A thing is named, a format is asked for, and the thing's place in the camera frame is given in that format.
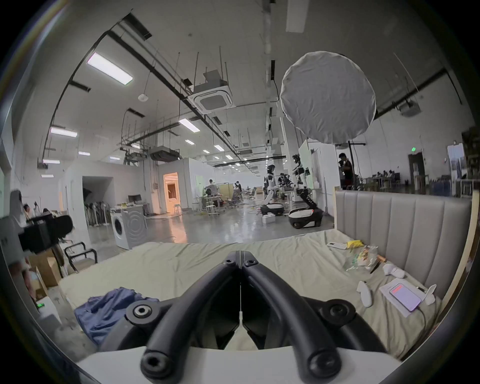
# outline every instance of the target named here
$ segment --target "beige bedsheet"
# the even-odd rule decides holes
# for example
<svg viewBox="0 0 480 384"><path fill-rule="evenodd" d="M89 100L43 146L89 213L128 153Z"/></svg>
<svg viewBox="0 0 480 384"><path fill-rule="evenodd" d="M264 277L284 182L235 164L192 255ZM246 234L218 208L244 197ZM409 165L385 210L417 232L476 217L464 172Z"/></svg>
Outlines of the beige bedsheet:
<svg viewBox="0 0 480 384"><path fill-rule="evenodd" d="M144 296L160 300L180 296L199 277L222 262L230 251L250 251L265 266L287 281L300 295L318 300L345 299L380 337L388 352L401 358L418 340L425 324L420 312L408 318L388 302L378 288L393 280L379 267L373 274L367 271L343 269L350 251L331 249L330 241L347 242L347 235L336 229L298 235L277 240L232 244L175 244L149 242L93 265L79 274L60 281L60 288L73 308L91 296L126 287ZM410 276L407 279L420 284ZM372 290L373 305L364 308L358 282L366 281ZM420 305L431 326L440 300L433 305ZM239 332L232 344L250 348Z"/></svg>

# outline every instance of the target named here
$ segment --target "white paper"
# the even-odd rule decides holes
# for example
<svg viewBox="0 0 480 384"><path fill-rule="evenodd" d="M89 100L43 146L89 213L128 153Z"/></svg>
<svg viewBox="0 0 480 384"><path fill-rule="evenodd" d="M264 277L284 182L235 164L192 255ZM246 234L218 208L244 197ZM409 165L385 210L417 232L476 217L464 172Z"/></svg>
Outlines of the white paper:
<svg viewBox="0 0 480 384"><path fill-rule="evenodd" d="M425 294L421 290L416 288L412 283L409 283L405 279L400 279L398 277L393 279L390 283L385 284L384 286L381 286L379 288L380 292L382 292L383 295L386 297L386 299L389 302L391 302L393 304L393 306L400 311L400 313L403 315L403 317L408 317L413 312L410 312L407 308L405 308L403 306L403 304L401 302L399 302L397 299L395 299L395 297L393 297L393 295L390 293L390 290L394 286L396 286L397 284L400 284L400 283L402 283L405 287L410 289L415 295L417 295L420 298L420 300L423 300L425 298Z"/></svg>

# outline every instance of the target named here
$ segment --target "circular softbox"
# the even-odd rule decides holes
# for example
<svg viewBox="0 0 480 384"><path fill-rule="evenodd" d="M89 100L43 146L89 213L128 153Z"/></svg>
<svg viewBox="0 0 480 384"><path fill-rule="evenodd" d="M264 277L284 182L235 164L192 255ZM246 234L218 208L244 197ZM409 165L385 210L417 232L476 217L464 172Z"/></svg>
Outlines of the circular softbox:
<svg viewBox="0 0 480 384"><path fill-rule="evenodd" d="M282 109L294 127L327 144L364 133L375 116L375 92L362 70L338 53L303 55L286 72Z"/></svg>

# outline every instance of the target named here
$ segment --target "washing machine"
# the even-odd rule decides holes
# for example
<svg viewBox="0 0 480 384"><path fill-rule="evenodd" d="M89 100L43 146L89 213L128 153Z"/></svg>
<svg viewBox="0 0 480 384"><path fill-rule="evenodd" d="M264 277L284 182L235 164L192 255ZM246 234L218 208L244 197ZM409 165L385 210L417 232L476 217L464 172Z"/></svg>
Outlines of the washing machine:
<svg viewBox="0 0 480 384"><path fill-rule="evenodd" d="M118 247L132 249L146 242L147 226L142 205L115 210L111 216Z"/></svg>

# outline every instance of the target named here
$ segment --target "upholstered headboard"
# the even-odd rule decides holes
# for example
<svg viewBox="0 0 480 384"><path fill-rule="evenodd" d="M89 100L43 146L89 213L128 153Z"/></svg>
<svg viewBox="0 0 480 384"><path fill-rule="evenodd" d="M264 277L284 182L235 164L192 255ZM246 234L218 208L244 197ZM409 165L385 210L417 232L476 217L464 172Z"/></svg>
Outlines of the upholstered headboard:
<svg viewBox="0 0 480 384"><path fill-rule="evenodd" d="M385 192L335 191L335 228L404 269L443 298L464 252L472 201Z"/></svg>

